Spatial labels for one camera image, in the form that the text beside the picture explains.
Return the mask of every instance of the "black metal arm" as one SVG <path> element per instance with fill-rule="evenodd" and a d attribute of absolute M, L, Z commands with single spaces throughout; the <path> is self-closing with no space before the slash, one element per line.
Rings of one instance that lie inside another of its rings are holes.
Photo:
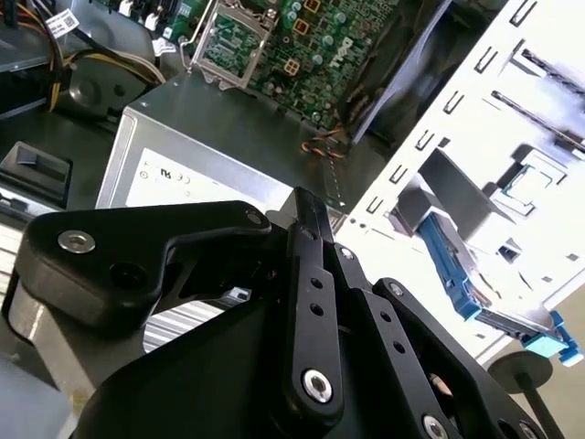
<path fill-rule="evenodd" d="M 70 396 L 76 438 L 545 439 L 403 285 L 372 288 L 319 199 L 296 204 L 288 230 L 242 202 L 29 225 L 3 316 Z M 144 355 L 152 313 L 234 286 L 249 302 Z"/>

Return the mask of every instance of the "motherboard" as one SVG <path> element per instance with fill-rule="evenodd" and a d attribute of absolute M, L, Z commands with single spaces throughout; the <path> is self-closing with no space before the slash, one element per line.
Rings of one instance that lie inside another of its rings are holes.
<path fill-rule="evenodd" d="M 138 4 L 141 0 L 103 1 L 176 44 L 185 45 L 203 20 L 189 55 L 206 78 L 219 81 L 222 90 L 238 87 L 267 96 L 327 130 L 339 123 L 338 105 L 351 97 L 399 3 L 182 0 L 175 5 L 178 0 L 162 0 L 146 6 Z M 210 14 L 203 16 L 209 6 Z"/>

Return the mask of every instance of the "blue drive bracket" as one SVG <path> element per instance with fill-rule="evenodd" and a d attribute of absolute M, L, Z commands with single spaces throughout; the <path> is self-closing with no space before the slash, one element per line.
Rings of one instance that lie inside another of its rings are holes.
<path fill-rule="evenodd" d="M 522 346 L 526 350 L 535 352 L 543 357 L 550 358 L 559 353 L 559 360 L 563 366 L 571 367 L 583 360 L 583 354 L 579 350 L 577 341 L 565 328 L 565 320 L 557 311 L 551 311 L 550 316 L 555 324 L 555 329 L 560 333 L 562 342 L 546 334 L 537 334 L 534 337 L 524 337 Z"/>
<path fill-rule="evenodd" d="M 437 215 L 439 214 L 429 214 L 420 224 L 417 232 L 429 249 L 437 274 L 441 279 L 445 292 L 452 301 L 455 311 L 465 321 L 476 319 L 482 314 L 484 309 L 472 297 L 470 292 L 472 286 L 469 276 L 453 256 L 449 248 L 449 243 L 441 231 Z M 553 318 L 555 329 L 560 334 L 562 341 L 550 334 L 538 333 L 534 336 L 520 336 L 520 342 L 524 349 L 530 350 L 545 358 L 550 358 L 559 353 L 560 362 L 564 366 L 573 366 L 583 360 L 583 355 L 575 339 L 570 336 L 564 327 L 565 322 L 563 318 L 556 311 L 552 311 L 550 314 Z M 512 332 L 505 326 L 497 325 L 495 322 L 488 324 L 512 336 Z"/>
<path fill-rule="evenodd" d="M 417 232 L 429 249 L 443 288 L 451 299 L 455 311 L 465 321 L 474 319 L 481 314 L 482 308 L 470 293 L 469 276 L 449 252 L 436 215 L 438 214 L 431 213 L 420 224 Z"/>

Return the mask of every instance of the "sticker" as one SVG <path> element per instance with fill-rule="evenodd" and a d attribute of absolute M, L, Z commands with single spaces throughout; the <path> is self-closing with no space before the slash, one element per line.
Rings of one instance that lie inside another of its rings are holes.
<path fill-rule="evenodd" d="M 47 20 L 48 29 L 55 38 L 63 37 L 79 25 L 80 21 L 73 15 L 70 9 L 65 9 Z"/>
<path fill-rule="evenodd" d="M 254 198 L 145 148 L 128 192 L 126 206 L 229 200 L 246 201 L 262 212 L 266 210 Z"/>
<path fill-rule="evenodd" d="M 154 55 L 160 57 L 164 53 L 175 53 L 176 47 L 174 44 L 169 43 L 164 38 L 158 38 L 153 40 Z"/>

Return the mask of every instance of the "green circuit board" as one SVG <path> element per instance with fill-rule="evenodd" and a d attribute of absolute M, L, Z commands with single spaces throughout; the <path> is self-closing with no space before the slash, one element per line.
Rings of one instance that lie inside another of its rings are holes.
<path fill-rule="evenodd" d="M 335 127 L 338 103 L 351 92 L 348 87 L 399 0 L 282 0 L 277 5 L 270 0 L 250 1 L 259 11 L 278 9 L 278 24 L 248 90 L 268 96 L 319 127 Z M 207 0 L 183 0 L 165 36 L 177 42 L 192 34 L 206 4 Z M 215 18 L 203 58 L 242 77 L 260 39 L 231 17 Z"/>

